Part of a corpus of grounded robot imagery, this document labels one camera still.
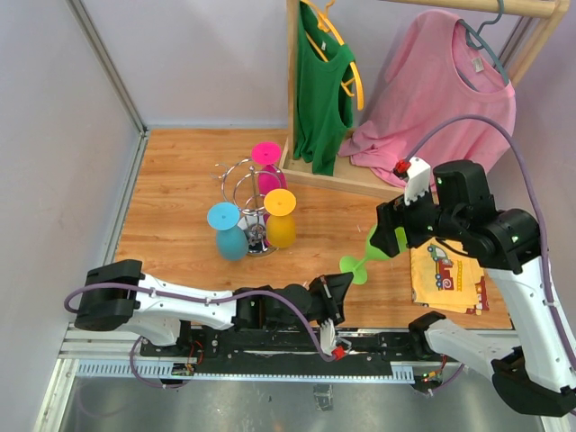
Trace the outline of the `green plastic wine glass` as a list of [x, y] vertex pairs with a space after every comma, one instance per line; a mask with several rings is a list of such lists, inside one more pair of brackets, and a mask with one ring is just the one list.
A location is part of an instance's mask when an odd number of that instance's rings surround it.
[[368, 232], [364, 244], [364, 257], [361, 259], [356, 259], [353, 256], [343, 256], [339, 260], [339, 270], [341, 273], [352, 273], [353, 274], [353, 284], [362, 285], [368, 280], [368, 273], [365, 268], [365, 264], [368, 261], [386, 261], [390, 259], [388, 255], [382, 252], [377, 247], [374, 247], [370, 243], [372, 235], [375, 233], [376, 226], [373, 225]]

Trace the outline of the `blue plastic wine glass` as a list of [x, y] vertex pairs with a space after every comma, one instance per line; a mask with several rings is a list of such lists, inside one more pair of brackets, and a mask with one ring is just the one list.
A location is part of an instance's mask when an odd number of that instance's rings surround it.
[[239, 261], [248, 253], [248, 240], [239, 220], [239, 208], [230, 202], [219, 202], [207, 213], [208, 224], [216, 230], [220, 255], [229, 261]]

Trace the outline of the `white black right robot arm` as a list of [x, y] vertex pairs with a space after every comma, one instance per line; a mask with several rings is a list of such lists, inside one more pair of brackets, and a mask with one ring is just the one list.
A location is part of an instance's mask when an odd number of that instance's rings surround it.
[[406, 248], [431, 239], [459, 242], [497, 285], [519, 340], [493, 341], [432, 311], [409, 324], [409, 352], [419, 360], [448, 356], [473, 369], [517, 413], [572, 413], [575, 338], [554, 299], [543, 223], [527, 211], [498, 210], [483, 167], [470, 160], [430, 166], [414, 157], [394, 172], [404, 192], [377, 207], [372, 246], [397, 256], [397, 229], [405, 232]]

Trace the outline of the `pink plastic wine glass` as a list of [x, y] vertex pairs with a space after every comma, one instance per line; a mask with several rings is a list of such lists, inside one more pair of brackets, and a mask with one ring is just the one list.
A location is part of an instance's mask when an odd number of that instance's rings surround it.
[[280, 239], [280, 247], [290, 245], [290, 234], [277, 220], [288, 216], [295, 207], [295, 198], [287, 190], [283, 171], [277, 166], [282, 151], [280, 146], [272, 141], [256, 144], [251, 151], [252, 160], [259, 164], [257, 185], [258, 191], [265, 200], [265, 243], [272, 249], [278, 249], [274, 244]]

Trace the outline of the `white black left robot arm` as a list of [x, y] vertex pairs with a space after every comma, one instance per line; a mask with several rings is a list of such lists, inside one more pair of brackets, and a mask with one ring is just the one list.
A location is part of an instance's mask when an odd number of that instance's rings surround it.
[[127, 259], [90, 270], [84, 287], [65, 299], [77, 329], [123, 329], [182, 356], [192, 347], [185, 324], [214, 330], [277, 330], [311, 323], [334, 328], [345, 319], [344, 299], [353, 282], [350, 272], [323, 274], [309, 285], [292, 283], [236, 291], [209, 291], [168, 283]]

